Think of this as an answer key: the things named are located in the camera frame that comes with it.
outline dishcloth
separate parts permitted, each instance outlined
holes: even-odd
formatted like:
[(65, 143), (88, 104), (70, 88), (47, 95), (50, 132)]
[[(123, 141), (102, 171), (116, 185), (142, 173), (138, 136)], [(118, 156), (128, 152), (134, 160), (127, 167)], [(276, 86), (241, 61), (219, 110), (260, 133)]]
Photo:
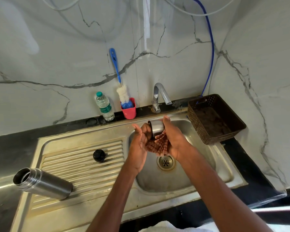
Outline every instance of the dishcloth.
[(171, 143), (166, 136), (165, 130), (162, 134), (155, 136), (155, 140), (149, 140), (145, 146), (146, 150), (149, 152), (156, 153), (157, 156), (170, 155)]

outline hand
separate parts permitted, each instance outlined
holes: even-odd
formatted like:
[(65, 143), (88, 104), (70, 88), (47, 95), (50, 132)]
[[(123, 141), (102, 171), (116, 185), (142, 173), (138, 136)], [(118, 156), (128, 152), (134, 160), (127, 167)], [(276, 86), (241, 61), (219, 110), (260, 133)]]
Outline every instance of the hand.
[(186, 140), (180, 129), (171, 123), (168, 116), (163, 117), (163, 124), (165, 127), (166, 136), (171, 143), (170, 155), (178, 160), (181, 154), (180, 149), (183, 145), (189, 144), (189, 142)]
[(147, 156), (145, 145), (151, 138), (151, 128), (147, 123), (143, 124), (141, 128), (137, 124), (133, 124), (132, 126), (134, 127), (135, 133), (130, 144), (126, 164), (136, 170), (138, 174), (145, 164)]

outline black round cap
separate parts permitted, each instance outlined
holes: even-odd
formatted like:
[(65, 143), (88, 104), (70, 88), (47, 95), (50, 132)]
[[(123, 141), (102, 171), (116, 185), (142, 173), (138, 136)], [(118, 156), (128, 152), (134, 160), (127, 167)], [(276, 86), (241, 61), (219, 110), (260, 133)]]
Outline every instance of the black round cap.
[(105, 152), (101, 149), (97, 149), (93, 152), (93, 158), (97, 162), (102, 162), (105, 159)]

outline chrome faucet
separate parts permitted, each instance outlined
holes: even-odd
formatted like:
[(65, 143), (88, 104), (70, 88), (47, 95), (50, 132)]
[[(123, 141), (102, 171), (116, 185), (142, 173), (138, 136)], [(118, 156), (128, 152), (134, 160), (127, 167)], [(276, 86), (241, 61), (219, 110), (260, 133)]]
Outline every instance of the chrome faucet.
[(151, 110), (155, 113), (159, 113), (161, 112), (160, 108), (159, 108), (159, 104), (158, 104), (158, 94), (159, 91), (165, 101), (166, 105), (170, 105), (172, 104), (172, 101), (170, 100), (168, 94), (166, 93), (166, 90), (164, 89), (163, 85), (161, 83), (156, 83), (154, 86), (154, 98), (152, 99), (152, 108)]

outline green label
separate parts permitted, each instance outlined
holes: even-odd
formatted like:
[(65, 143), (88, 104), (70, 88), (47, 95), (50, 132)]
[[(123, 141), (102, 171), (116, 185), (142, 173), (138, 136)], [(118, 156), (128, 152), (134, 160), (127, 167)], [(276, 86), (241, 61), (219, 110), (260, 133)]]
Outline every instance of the green label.
[(107, 107), (105, 107), (105, 108), (100, 108), (100, 111), (101, 111), (102, 113), (108, 113), (111, 109), (112, 109), (111, 104), (108, 104)]

